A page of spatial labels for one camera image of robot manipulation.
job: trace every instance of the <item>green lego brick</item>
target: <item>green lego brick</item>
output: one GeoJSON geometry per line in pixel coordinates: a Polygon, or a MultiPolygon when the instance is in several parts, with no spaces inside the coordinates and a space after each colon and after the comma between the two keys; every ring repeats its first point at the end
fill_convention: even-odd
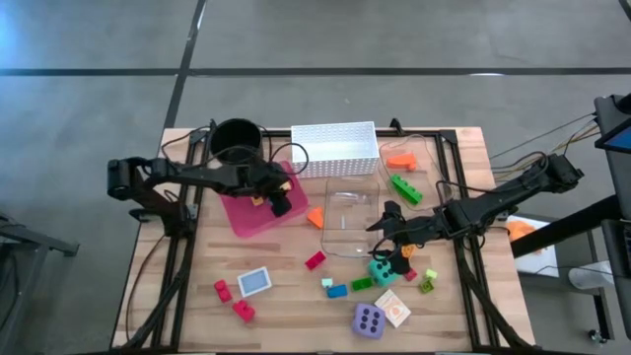
{"type": "Polygon", "coordinates": [[[418,288],[421,289],[421,293],[425,294],[432,292],[432,290],[434,290],[434,285],[432,285],[432,280],[425,279],[420,285],[418,285],[418,288]]]}
{"type": "Polygon", "coordinates": [[[436,280],[438,278],[438,272],[432,269],[427,269],[427,271],[425,271],[425,278],[436,280]]]}
{"type": "Polygon", "coordinates": [[[356,291],[356,292],[362,291],[371,287],[373,287],[372,277],[365,277],[363,279],[358,279],[351,282],[351,288],[353,289],[353,291],[356,291]]]}
{"type": "Polygon", "coordinates": [[[392,181],[396,192],[398,192],[401,197],[405,198],[411,204],[417,205],[423,199],[423,194],[417,191],[416,188],[410,186],[406,180],[401,178],[401,176],[395,174],[390,177],[390,181],[392,181]]]}
{"type": "Polygon", "coordinates": [[[368,272],[370,272],[380,287],[385,287],[401,277],[401,275],[392,270],[389,261],[386,260],[371,260],[368,263],[368,272]]]}

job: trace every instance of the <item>white plastic basket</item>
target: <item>white plastic basket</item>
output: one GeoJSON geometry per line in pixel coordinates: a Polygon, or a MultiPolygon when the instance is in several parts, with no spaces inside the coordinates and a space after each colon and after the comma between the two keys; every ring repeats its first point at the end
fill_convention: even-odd
{"type": "MultiPolygon", "coordinates": [[[[309,124],[292,126],[292,142],[309,153],[309,166],[300,178],[369,175],[379,161],[374,122],[309,124]]],[[[306,157],[292,146],[292,168],[298,171],[306,157]]]]}

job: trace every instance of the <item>purple dice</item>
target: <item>purple dice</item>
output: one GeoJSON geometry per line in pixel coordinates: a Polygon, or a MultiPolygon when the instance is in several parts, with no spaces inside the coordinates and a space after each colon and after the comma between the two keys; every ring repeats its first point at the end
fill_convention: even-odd
{"type": "Polygon", "coordinates": [[[366,337],[379,339],[384,334],[384,327],[386,327],[384,310],[372,305],[357,304],[353,331],[366,337]]]}

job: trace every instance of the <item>green block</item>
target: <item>green block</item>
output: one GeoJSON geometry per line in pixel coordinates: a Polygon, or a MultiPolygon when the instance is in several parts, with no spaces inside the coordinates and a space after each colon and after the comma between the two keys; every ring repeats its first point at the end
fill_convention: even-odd
{"type": "Polygon", "coordinates": [[[423,280],[423,282],[421,282],[420,285],[418,285],[418,288],[421,289],[421,293],[429,293],[432,292],[432,290],[434,290],[434,285],[432,285],[432,280],[430,279],[425,279],[423,280]]]}
{"type": "Polygon", "coordinates": [[[362,291],[371,287],[373,287],[373,278],[371,277],[366,277],[351,282],[351,288],[353,289],[353,291],[362,291]]]}
{"type": "Polygon", "coordinates": [[[436,280],[438,278],[438,272],[432,269],[427,269],[427,271],[425,271],[425,278],[436,280]]]}
{"type": "Polygon", "coordinates": [[[401,176],[395,174],[390,177],[390,181],[392,181],[396,192],[398,192],[398,194],[405,198],[409,203],[417,205],[423,199],[421,192],[410,186],[406,180],[401,178],[401,176]]]}

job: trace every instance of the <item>small card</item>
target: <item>small card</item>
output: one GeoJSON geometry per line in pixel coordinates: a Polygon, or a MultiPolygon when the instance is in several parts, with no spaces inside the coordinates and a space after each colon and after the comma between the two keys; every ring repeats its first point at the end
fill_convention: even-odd
{"type": "Polygon", "coordinates": [[[412,314],[403,302],[394,295],[392,290],[387,290],[382,294],[375,302],[375,306],[384,310],[387,320],[389,320],[394,327],[399,327],[403,321],[412,314]]]}

